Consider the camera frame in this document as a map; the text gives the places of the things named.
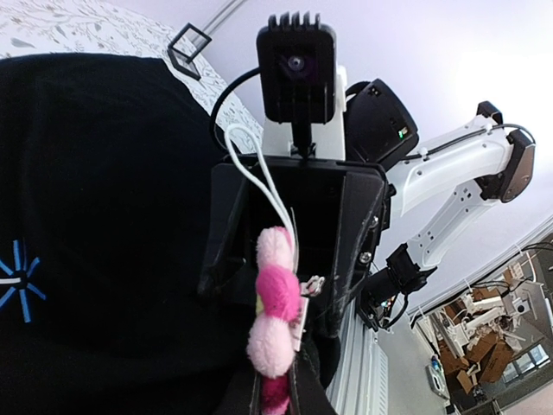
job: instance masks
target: camera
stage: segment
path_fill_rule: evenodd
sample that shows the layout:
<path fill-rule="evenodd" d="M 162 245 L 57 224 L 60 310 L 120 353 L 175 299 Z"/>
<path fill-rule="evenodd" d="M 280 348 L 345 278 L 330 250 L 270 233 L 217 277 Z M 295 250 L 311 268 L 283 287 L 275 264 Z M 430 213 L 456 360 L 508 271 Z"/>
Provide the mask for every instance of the camera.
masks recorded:
<path fill-rule="evenodd" d="M 293 125 L 325 124 L 335 113 L 336 36 L 309 13 L 286 13 L 257 35 L 265 114 Z"/>

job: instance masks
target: white bed sheet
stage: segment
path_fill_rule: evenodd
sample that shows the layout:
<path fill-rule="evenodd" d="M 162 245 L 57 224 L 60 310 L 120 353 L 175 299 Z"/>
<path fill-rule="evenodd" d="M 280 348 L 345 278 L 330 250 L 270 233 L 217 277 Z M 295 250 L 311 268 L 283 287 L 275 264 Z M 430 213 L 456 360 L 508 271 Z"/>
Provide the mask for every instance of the white bed sheet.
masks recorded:
<path fill-rule="evenodd" d="M 72 52 L 161 58 L 210 113 L 226 83 L 201 55 L 194 59 L 200 81 L 172 67 L 167 45 L 177 33 L 169 26 L 98 0 L 0 0 L 0 58 Z M 194 50 L 191 42 L 182 46 L 189 53 Z M 217 123 L 223 129 L 240 123 L 261 137 L 261 126 L 234 94 L 221 108 Z M 232 139 L 242 152 L 253 152 L 242 131 L 235 131 Z"/>

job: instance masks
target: white ceiling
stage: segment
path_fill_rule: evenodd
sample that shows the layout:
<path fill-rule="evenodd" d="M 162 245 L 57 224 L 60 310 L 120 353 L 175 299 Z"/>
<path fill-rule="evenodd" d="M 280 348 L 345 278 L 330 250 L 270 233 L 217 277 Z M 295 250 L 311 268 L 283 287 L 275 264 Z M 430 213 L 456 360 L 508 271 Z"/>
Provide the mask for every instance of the white ceiling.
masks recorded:
<path fill-rule="evenodd" d="M 202 27 L 222 0 L 111 0 L 179 29 Z M 271 14 L 320 12 L 334 28 L 350 83 L 383 79 L 416 120 L 422 140 L 467 122 L 482 100 L 537 139 L 536 175 L 517 200 L 498 206 L 463 234 L 411 307 L 447 292 L 533 232 L 553 214 L 553 0 L 249 0 L 204 55 L 231 81 L 257 65 L 255 40 Z M 258 81 L 238 91 L 259 119 Z M 388 230 L 377 262 L 421 228 L 445 196 L 409 212 Z"/>

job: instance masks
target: window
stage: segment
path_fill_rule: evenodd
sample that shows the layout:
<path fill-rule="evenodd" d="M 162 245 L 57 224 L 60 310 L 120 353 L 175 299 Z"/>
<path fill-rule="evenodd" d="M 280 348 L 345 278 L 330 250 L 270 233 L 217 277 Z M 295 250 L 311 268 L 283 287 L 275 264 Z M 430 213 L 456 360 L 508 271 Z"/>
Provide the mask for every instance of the window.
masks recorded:
<path fill-rule="evenodd" d="M 510 383 L 524 378 L 527 374 L 544 367 L 550 362 L 550 357 L 541 345 L 537 345 L 528 353 L 524 353 L 515 361 L 509 363 L 503 372 L 503 381 Z"/>

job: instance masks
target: pink plush toy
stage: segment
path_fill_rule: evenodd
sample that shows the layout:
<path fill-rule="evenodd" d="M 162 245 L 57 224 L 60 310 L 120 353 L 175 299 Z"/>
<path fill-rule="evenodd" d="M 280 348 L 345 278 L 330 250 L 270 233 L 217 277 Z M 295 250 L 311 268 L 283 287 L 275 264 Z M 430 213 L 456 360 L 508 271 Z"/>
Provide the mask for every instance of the pink plush toy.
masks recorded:
<path fill-rule="evenodd" d="M 263 415 L 283 415 L 289 404 L 287 372 L 294 361 L 290 324 L 301 308 L 294 270 L 295 242 L 282 227 L 264 229 L 257 240 L 257 295 L 263 311 L 250 332 L 247 353 L 263 375 Z"/>

